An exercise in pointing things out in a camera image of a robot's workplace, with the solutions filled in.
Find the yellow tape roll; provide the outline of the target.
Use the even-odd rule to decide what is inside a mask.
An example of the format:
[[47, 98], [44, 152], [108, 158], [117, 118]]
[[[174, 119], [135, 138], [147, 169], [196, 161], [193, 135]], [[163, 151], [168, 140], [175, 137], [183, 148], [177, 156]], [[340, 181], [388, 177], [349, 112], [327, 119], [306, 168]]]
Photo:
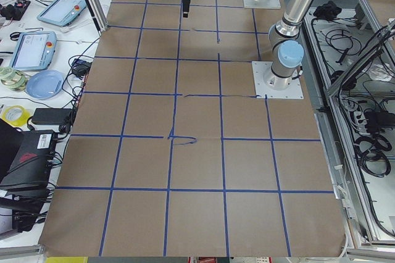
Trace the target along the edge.
[[1, 118], [13, 127], [22, 127], [30, 118], [30, 113], [22, 106], [10, 106], [5, 109]]

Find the black power adapter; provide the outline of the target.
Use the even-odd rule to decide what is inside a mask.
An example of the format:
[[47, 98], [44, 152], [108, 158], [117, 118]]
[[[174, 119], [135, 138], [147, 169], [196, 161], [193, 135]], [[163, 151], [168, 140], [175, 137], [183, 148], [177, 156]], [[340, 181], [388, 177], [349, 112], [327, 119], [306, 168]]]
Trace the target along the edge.
[[37, 108], [31, 118], [35, 125], [62, 125], [72, 114], [71, 109]]

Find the upper teach pendant tablet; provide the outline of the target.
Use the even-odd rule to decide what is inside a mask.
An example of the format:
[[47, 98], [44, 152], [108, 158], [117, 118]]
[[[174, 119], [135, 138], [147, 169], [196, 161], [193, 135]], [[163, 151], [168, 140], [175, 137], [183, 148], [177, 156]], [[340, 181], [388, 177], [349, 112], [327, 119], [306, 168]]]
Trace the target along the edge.
[[71, 24], [86, 7], [85, 0], [54, 0], [36, 18], [44, 23], [64, 27]]

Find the black computer box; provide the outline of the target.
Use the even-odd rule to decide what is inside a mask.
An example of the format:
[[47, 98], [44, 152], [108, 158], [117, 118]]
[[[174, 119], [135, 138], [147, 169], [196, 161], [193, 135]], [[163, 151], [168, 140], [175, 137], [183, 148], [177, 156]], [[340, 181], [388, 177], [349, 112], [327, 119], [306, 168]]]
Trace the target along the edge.
[[19, 131], [1, 120], [1, 189], [46, 188], [55, 148], [55, 131]]

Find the blue plate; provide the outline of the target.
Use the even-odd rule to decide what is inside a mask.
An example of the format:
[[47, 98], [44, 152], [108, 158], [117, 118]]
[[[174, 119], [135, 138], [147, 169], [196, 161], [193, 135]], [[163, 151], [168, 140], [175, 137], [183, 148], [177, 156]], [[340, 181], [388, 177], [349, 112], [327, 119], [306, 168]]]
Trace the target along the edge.
[[64, 76], [57, 70], [43, 70], [32, 76], [26, 85], [26, 92], [36, 99], [49, 99], [57, 95], [64, 82]]

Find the lower teach pendant tablet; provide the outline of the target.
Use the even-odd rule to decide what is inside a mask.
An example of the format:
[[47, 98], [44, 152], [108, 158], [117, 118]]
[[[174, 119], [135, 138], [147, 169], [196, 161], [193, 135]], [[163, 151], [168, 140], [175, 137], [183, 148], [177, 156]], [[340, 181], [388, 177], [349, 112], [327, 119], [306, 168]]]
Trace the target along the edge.
[[21, 33], [9, 66], [20, 71], [46, 70], [56, 44], [57, 35], [53, 31]]

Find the teach pendant tablet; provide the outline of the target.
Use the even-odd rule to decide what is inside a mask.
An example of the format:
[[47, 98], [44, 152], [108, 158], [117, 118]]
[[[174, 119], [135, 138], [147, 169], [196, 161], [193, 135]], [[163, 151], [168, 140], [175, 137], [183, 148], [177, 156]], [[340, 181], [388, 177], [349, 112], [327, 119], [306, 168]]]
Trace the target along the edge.
[[64, 27], [71, 24], [86, 7], [85, 0], [54, 0], [36, 18], [44, 23]]
[[53, 31], [21, 33], [9, 66], [20, 71], [46, 70], [56, 44], [57, 35]]

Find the green tape rolls stack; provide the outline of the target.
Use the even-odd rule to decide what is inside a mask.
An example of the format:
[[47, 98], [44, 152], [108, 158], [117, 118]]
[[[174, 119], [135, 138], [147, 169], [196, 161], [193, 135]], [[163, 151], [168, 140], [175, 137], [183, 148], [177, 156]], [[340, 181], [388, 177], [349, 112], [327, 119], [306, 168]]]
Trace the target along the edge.
[[24, 91], [27, 82], [27, 77], [21, 71], [11, 67], [1, 67], [1, 83], [11, 91]]

